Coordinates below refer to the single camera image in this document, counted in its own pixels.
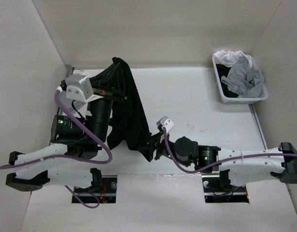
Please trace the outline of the black tank top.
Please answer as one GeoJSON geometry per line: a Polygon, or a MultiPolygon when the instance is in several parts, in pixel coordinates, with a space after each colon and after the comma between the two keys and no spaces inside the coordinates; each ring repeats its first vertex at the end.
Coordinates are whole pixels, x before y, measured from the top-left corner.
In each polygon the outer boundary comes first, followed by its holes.
{"type": "Polygon", "coordinates": [[[148,122],[129,65],[121,58],[113,57],[112,64],[101,73],[89,78],[97,92],[103,90],[113,97],[112,117],[109,124],[112,131],[107,137],[109,149],[126,141],[131,151],[140,152],[151,162],[160,135],[149,130],[148,122]]]}

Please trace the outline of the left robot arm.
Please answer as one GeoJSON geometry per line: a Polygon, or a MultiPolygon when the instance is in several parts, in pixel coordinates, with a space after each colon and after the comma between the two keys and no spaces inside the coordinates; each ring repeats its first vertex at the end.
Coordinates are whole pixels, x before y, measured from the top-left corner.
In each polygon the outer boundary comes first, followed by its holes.
{"type": "Polygon", "coordinates": [[[98,168],[64,170],[72,162],[106,165],[113,154],[106,142],[113,101],[97,98],[87,103],[88,114],[75,116],[59,99],[61,89],[55,92],[55,102],[61,113],[55,115],[51,128],[50,145],[31,152],[10,153],[9,163],[1,169],[11,169],[5,184],[21,192],[40,190],[48,185],[75,186],[98,192],[102,174],[98,168]]]}

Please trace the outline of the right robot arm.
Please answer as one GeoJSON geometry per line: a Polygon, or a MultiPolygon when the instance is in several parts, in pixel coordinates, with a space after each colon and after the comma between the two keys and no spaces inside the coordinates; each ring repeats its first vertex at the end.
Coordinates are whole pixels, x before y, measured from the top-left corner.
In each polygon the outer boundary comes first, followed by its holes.
{"type": "Polygon", "coordinates": [[[223,191],[264,180],[297,184],[297,151],[289,142],[266,150],[231,150],[199,145],[185,136],[171,142],[161,131],[155,147],[156,160],[167,157],[187,174],[218,172],[217,184],[223,191]]]}

